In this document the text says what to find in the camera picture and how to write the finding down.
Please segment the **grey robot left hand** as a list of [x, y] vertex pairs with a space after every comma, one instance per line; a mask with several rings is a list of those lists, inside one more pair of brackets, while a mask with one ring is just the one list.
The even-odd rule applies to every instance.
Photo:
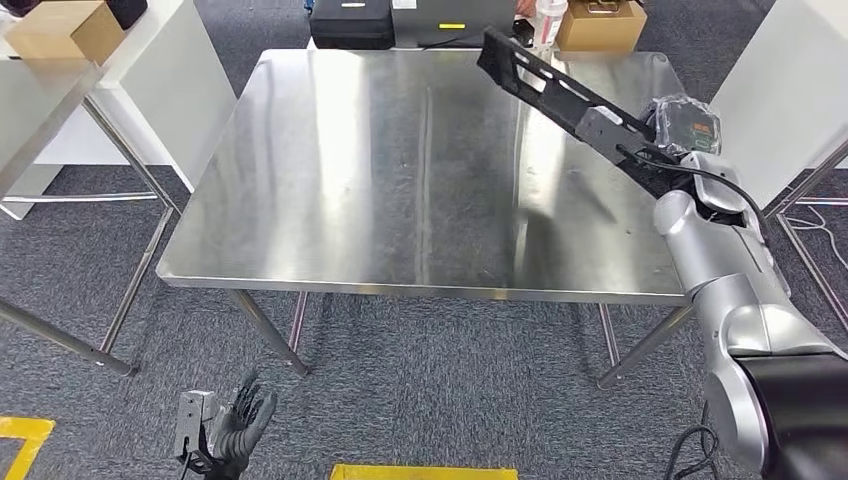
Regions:
[[239, 479], [247, 470], [278, 403], [273, 392], [259, 396], [257, 379], [258, 371], [249, 371], [233, 401], [221, 410], [221, 422], [212, 436], [216, 466], [204, 475], [205, 479]]

